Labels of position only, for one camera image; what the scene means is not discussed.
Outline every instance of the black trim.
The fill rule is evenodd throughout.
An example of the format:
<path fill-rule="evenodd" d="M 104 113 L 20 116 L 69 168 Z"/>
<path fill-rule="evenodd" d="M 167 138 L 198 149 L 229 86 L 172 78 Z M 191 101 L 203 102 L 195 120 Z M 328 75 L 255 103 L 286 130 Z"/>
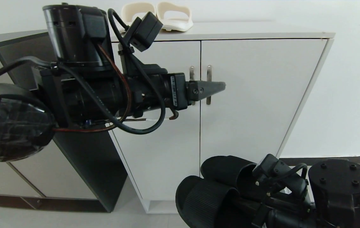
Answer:
<path fill-rule="evenodd" d="M 47 36 L 47 30 L 33 30 L 0 34 L 0 47 Z"/>
<path fill-rule="evenodd" d="M 314 164 L 324 161 L 328 158 L 338 158 L 338 159 L 348 159 L 351 162 L 360 164 L 360 157 L 314 157 L 314 158 L 282 158 L 280 160 L 285 162 L 289 166 L 296 166 L 299 163 L 305 163 L 308 166 L 313 166 Z"/>
<path fill-rule="evenodd" d="M 39 211 L 110 212 L 97 199 L 48 199 L 0 195 L 0 207 Z"/>
<path fill-rule="evenodd" d="M 31 183 L 31 181 L 29 181 L 13 164 L 11 164 L 10 162 L 6 162 L 6 164 L 8 164 L 8 166 L 10 166 L 10 168 L 12 170 L 14 170 L 14 172 L 16 172 L 21 179 L 23 179 L 30 187 L 32 187 L 41 197 L 46 197 L 37 187 L 35 187 L 34 184 Z"/>
<path fill-rule="evenodd" d="M 183 42 L 183 41 L 239 41 L 239 40 L 319 40 L 319 39 L 332 39 L 332 38 L 240 38 L 240 39 L 195 39 L 195 40 L 161 40 L 154 42 Z"/>
<path fill-rule="evenodd" d="M 203 50 L 202 50 L 202 42 L 200 41 L 200 80 L 202 80 L 202 74 L 203 74 L 203 66 L 202 66 L 202 55 L 203 55 Z M 202 101 L 199 102 L 199 105 L 200 105 L 200 144 L 199 144 L 199 165 L 198 165 L 198 169 L 201 167 L 201 107 L 202 107 Z"/>

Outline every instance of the black cable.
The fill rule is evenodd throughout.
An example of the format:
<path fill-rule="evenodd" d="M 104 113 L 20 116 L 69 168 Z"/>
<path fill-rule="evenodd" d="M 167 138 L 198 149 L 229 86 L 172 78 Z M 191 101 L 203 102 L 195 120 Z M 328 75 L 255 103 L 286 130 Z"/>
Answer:
<path fill-rule="evenodd" d="M 124 42 L 120 32 L 118 31 L 117 25 L 115 24 L 114 18 L 113 16 L 115 16 L 115 18 L 120 21 L 121 19 L 118 17 L 118 15 L 115 13 L 115 11 L 113 9 L 108 9 L 108 20 L 111 24 L 112 30 L 114 31 L 115 35 L 117 36 L 118 41 L 121 43 L 122 47 L 124 49 L 129 48 L 128 44 Z M 136 69 L 138 69 L 138 71 L 141 73 L 142 77 L 145 79 L 145 81 L 148 83 L 148 85 L 151 87 L 152 91 L 156 94 L 158 100 L 159 100 L 159 105 L 161 108 L 161 113 L 160 113 L 160 117 L 158 119 L 158 121 L 151 127 L 143 129 L 143 130 L 139 130 L 139 129 L 134 129 L 131 127 L 126 126 L 125 124 L 122 123 L 118 123 L 114 125 L 116 125 L 118 128 L 128 132 L 128 133 L 132 133 L 132 134 L 147 134 L 147 133 L 151 133 L 152 131 L 156 130 L 164 121 L 164 117 L 166 115 L 166 105 L 164 104 L 164 100 L 162 95 L 159 93 L 159 91 L 156 89 L 156 87 L 153 85 L 153 82 L 151 81 L 151 79 L 148 77 L 148 75 L 145 73 L 145 71 L 142 69 L 142 66 L 138 63 L 138 61 L 136 60 L 135 56 L 132 53 L 125 53 L 127 55 L 129 55 L 132 63 L 135 65 Z"/>
<path fill-rule="evenodd" d="M 28 62 L 33 62 L 34 64 L 45 67 L 45 68 L 51 67 L 50 62 L 43 61 L 34 56 L 25 56 L 25 57 L 19 58 L 15 61 L 3 66 L 2 68 L 0 68 L 0 76 L 7 73 L 8 71 L 11 71 L 12 69 L 14 69 L 16 67 L 21 66 L 24 63 L 28 63 Z"/>
<path fill-rule="evenodd" d="M 293 175 L 294 173 L 300 171 L 301 169 L 302 169 L 301 177 L 305 179 L 307 171 L 308 171 L 308 166 L 305 163 L 300 163 L 300 164 L 296 165 L 294 168 L 292 168 L 291 170 L 289 170 L 288 172 L 286 172 L 280 176 L 277 176 L 277 177 L 268 178 L 264 182 L 274 184 L 277 181 L 283 180 L 284 178 L 287 178 L 287 177 Z"/>
<path fill-rule="evenodd" d="M 124 22 L 121 20 L 120 17 L 118 17 L 118 14 L 113 9 L 108 9 L 107 15 L 108 15 L 109 23 L 110 23 L 112 30 L 114 31 L 115 36 L 117 37 L 118 41 L 120 42 L 120 44 L 122 45 L 122 47 L 124 49 L 128 49 L 129 46 L 127 43 L 124 42 L 124 38 L 121 36 L 121 33 L 119 32 L 117 25 L 114 22 L 114 17 L 118 20 L 119 23 L 121 23 L 121 22 L 124 23 Z"/>
<path fill-rule="evenodd" d="M 66 71 L 68 74 L 72 75 L 77 82 L 83 87 L 83 89 L 89 94 L 90 98 L 96 103 L 96 105 L 100 108 L 101 112 L 118 128 L 122 129 L 123 131 L 126 131 L 128 133 L 137 134 L 137 135 L 144 135 L 147 133 L 151 133 L 152 131 L 156 130 L 163 122 L 163 119 L 159 119 L 156 124 L 153 126 L 144 129 L 134 129 L 132 127 L 128 127 L 125 124 L 122 124 L 104 105 L 103 101 L 96 95 L 95 91 L 92 89 L 92 87 L 85 81 L 85 79 L 80 76 L 78 73 L 76 73 L 74 70 L 70 69 L 69 67 L 65 65 L 59 65 L 59 68 Z"/>
<path fill-rule="evenodd" d="M 125 29 L 125 31 L 127 31 L 129 29 L 129 26 L 122 21 L 122 19 L 120 18 L 120 16 L 118 16 L 118 14 L 117 14 L 117 12 L 115 12 L 115 10 L 108 9 L 108 14 L 109 15 L 111 14 L 111 16 L 114 16 L 115 19 L 117 19 L 118 23 L 120 23 L 120 25 Z"/>

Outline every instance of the gray floor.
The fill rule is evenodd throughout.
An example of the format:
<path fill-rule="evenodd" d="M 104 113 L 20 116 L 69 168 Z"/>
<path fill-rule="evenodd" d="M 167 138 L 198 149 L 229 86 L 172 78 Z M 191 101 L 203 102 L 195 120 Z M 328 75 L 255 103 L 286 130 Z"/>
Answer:
<path fill-rule="evenodd" d="M 0 208 L 0 228 L 187 228 L 179 215 L 147 215 L 131 182 L 111 214 Z"/>

